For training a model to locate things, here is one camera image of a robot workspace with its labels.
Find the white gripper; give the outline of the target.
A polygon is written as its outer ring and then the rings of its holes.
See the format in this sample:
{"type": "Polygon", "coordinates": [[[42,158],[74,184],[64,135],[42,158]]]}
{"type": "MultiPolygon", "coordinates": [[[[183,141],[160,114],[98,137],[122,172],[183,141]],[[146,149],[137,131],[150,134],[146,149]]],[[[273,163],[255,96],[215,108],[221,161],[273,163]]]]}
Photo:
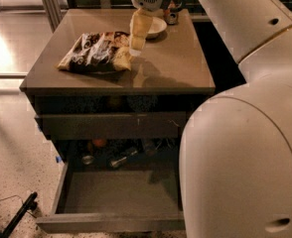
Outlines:
{"type": "Polygon", "coordinates": [[[146,37],[153,23],[153,17],[148,11],[165,10],[171,0],[131,0],[135,11],[130,21],[129,52],[133,57],[139,57],[146,37]]]}

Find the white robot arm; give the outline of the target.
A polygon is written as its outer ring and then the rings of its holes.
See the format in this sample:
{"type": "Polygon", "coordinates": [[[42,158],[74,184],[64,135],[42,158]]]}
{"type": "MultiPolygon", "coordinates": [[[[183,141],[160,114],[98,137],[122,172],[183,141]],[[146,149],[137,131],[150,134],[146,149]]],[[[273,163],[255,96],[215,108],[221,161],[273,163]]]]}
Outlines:
{"type": "Polygon", "coordinates": [[[245,79],[183,131],[187,238],[292,238],[292,12],[279,0],[199,0],[245,79]]]}

